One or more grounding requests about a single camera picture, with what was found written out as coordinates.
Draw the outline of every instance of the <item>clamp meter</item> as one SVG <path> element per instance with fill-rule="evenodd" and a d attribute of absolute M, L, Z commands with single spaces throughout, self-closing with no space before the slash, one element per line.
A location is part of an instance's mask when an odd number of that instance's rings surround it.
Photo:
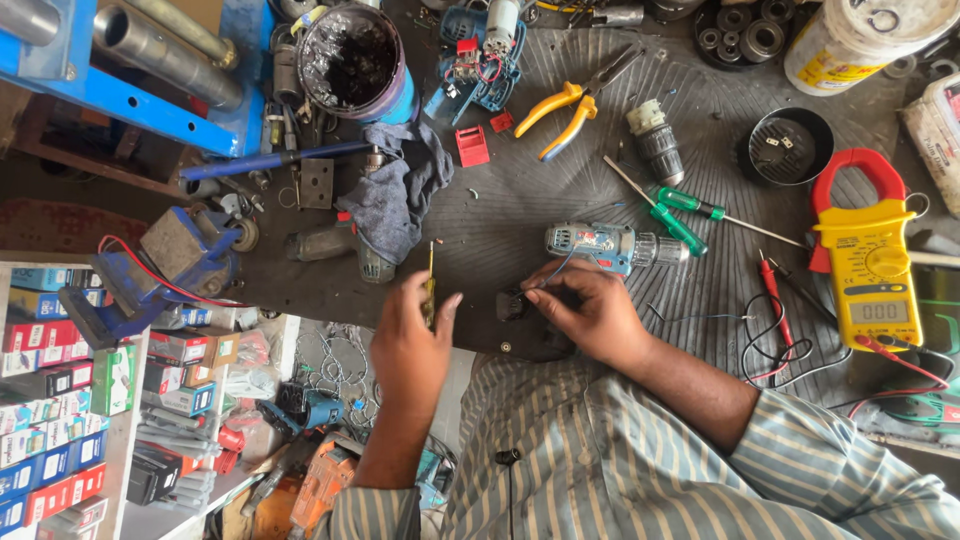
<path fill-rule="evenodd" d="M 844 167 L 863 171 L 879 201 L 864 209 L 838 209 L 830 202 L 833 177 Z M 917 213 L 906 210 L 906 188 L 893 166 L 879 153 L 851 148 L 833 155 L 810 194 L 820 233 L 810 269 L 829 272 L 843 342 L 869 351 L 854 340 L 890 335 L 922 345 L 917 297 L 910 275 L 903 229 Z M 902 351 L 890 348 L 891 351 Z"/>

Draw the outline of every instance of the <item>yellow pliers handle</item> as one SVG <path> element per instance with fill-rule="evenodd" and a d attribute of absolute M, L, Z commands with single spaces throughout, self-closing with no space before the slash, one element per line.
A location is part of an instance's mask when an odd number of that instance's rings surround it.
<path fill-rule="evenodd" d="M 555 138 L 553 142 L 544 148 L 543 152 L 540 152 L 540 161 L 547 162 L 552 160 L 557 156 L 557 154 L 560 153 L 561 150 L 563 150 L 563 148 L 566 148 L 566 145 L 569 144 L 578 133 L 580 133 L 581 128 L 584 127 L 584 123 L 588 119 L 592 120 L 597 115 L 597 108 L 593 98 L 590 96 L 585 96 L 580 85 L 564 82 L 564 91 L 544 99 L 535 107 L 533 107 L 530 110 L 530 113 L 527 114 L 527 117 L 516 126 L 516 129 L 514 130 L 514 136 L 519 137 L 523 135 L 530 128 L 530 126 L 534 125 L 537 120 L 543 118 L 543 116 L 548 112 L 557 110 L 560 107 L 566 107 L 581 97 L 584 99 L 580 102 L 580 105 L 577 106 L 577 110 L 573 113 L 573 120 L 570 120 L 570 125 L 566 127 L 560 136 Z"/>

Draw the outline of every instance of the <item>green screwdriver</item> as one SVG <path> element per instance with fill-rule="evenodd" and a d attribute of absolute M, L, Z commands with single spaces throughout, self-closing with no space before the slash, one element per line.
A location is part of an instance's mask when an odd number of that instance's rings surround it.
<path fill-rule="evenodd" d="M 613 167 L 613 170 L 616 171 L 616 174 L 620 175 L 620 178 L 622 178 L 624 182 L 629 184 L 630 187 L 635 189 L 637 193 L 642 195 L 643 198 L 650 203 L 652 206 L 650 209 L 650 215 L 657 218 L 657 221 L 660 221 L 663 225 L 666 225 L 666 229 L 671 236 L 689 246 L 691 255 L 694 257 L 701 257 L 707 253 L 707 243 L 704 242 L 700 236 L 697 236 L 694 231 L 691 231 L 683 221 L 673 217 L 666 205 L 663 203 L 655 203 L 653 199 L 648 197 L 647 194 L 640 189 L 639 185 L 634 184 L 634 181 L 630 180 L 630 177 L 620 170 L 620 167 L 616 166 L 616 163 L 614 163 L 610 158 L 604 156 L 603 159 L 607 162 L 607 165 Z"/>
<path fill-rule="evenodd" d="M 720 205 L 712 205 L 710 203 L 705 203 L 700 199 L 697 199 L 689 193 L 683 193 L 679 189 L 674 189 L 672 187 L 661 187 L 660 191 L 657 192 L 657 200 L 665 205 L 671 206 L 675 209 L 681 209 L 688 212 L 696 212 L 707 217 L 707 219 L 712 219 L 714 221 L 721 221 L 726 219 L 732 223 L 739 225 L 740 227 L 746 227 L 752 231 L 757 231 L 758 233 L 763 233 L 768 236 L 772 236 L 777 240 L 784 241 L 788 244 L 793 244 L 797 247 L 804 249 L 810 249 L 807 246 L 804 246 L 800 242 L 795 242 L 790 238 L 785 238 L 780 236 L 777 233 L 771 233 L 765 229 L 761 229 L 756 225 L 751 225 L 740 221 L 739 219 L 734 219 L 727 215 L 727 211 Z"/>

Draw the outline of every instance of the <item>man's right hand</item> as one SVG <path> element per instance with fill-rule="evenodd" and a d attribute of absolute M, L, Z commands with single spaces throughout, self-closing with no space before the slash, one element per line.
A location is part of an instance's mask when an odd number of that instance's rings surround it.
<path fill-rule="evenodd" d="M 628 366 L 636 369 L 655 338 L 636 316 L 623 281 L 595 264 L 572 258 L 544 288 L 536 288 L 561 264 L 561 258 L 554 259 L 521 283 L 526 297 L 588 355 L 621 372 Z M 579 310 L 570 309 L 549 292 L 562 286 L 576 291 L 584 301 Z"/>

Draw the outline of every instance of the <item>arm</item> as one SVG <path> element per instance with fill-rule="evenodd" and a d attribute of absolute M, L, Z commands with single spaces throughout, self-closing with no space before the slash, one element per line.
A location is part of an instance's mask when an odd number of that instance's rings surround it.
<path fill-rule="evenodd" d="M 750 422 L 759 391 L 656 339 L 640 323 L 623 281 L 572 259 L 546 289 L 534 288 L 560 266 L 548 263 L 522 286 L 537 308 L 588 355 L 635 380 L 714 445 L 731 454 Z M 550 293 L 566 286 L 584 303 L 573 311 Z"/>
<path fill-rule="evenodd" d="M 370 351 L 381 407 L 353 483 L 318 523 L 315 540 L 420 536 L 417 466 L 449 367 L 454 315 L 464 298 L 457 293 L 444 302 L 434 333 L 420 312 L 426 280 L 426 271 L 414 274 L 384 304 Z"/>
<path fill-rule="evenodd" d="M 731 466 L 767 499 L 862 538 L 958 538 L 960 503 L 856 433 L 854 423 L 764 390 Z"/>

